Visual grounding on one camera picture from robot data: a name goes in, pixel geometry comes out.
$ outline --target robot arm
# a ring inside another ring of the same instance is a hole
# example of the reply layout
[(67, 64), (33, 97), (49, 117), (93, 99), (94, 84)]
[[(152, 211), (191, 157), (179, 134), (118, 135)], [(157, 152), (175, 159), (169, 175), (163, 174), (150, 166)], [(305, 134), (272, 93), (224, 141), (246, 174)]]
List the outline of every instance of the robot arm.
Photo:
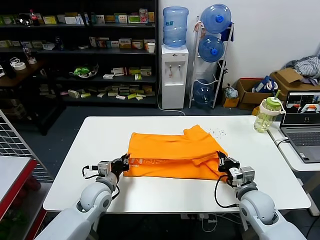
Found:
[(118, 195), (112, 196), (112, 193), (118, 188), (120, 174), (129, 170), (128, 160), (129, 156), (124, 155), (112, 162), (101, 161), (95, 166), (99, 173), (96, 181), (83, 190), (78, 202), (60, 212), (36, 240), (85, 240), (94, 222)]
[(258, 190), (255, 171), (251, 167), (239, 167), (238, 161), (219, 153), (218, 170), (227, 174), (226, 183), (235, 189), (244, 230), (248, 230), (249, 222), (260, 240), (306, 240), (276, 209), (271, 197)]

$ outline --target tape roll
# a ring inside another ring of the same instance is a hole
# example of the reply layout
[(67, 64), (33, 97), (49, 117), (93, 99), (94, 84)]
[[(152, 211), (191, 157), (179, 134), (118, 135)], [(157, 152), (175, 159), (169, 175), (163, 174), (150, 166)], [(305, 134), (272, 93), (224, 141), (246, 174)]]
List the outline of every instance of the tape roll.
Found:
[(13, 65), (13, 69), (16, 71), (20, 71), (26, 68), (26, 64), (24, 62), (18, 62), (15, 65)]

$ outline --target laptop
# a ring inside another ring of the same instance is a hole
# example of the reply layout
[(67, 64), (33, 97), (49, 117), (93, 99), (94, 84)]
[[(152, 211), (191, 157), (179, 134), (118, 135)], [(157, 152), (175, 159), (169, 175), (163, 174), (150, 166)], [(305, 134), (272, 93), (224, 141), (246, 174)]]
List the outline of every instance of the laptop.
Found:
[(280, 129), (302, 161), (320, 163), (320, 91), (289, 91)]

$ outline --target green water bottle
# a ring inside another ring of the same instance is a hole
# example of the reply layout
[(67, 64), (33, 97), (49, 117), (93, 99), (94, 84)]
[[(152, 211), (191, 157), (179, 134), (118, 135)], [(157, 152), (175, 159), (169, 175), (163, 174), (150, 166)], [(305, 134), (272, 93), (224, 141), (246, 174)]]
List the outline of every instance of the green water bottle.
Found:
[(261, 102), (253, 124), (253, 128), (259, 133), (265, 133), (276, 120), (277, 116), (285, 113), (284, 107), (280, 99), (278, 99), (279, 93), (280, 90), (278, 90), (275, 96), (270, 96)]

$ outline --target laptop keyboard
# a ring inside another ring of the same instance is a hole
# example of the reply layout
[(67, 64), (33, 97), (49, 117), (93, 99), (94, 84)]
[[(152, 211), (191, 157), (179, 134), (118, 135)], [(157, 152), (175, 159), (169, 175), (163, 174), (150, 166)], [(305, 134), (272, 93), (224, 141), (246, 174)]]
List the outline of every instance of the laptop keyboard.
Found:
[(320, 146), (320, 132), (290, 132), (287, 133), (297, 146)]

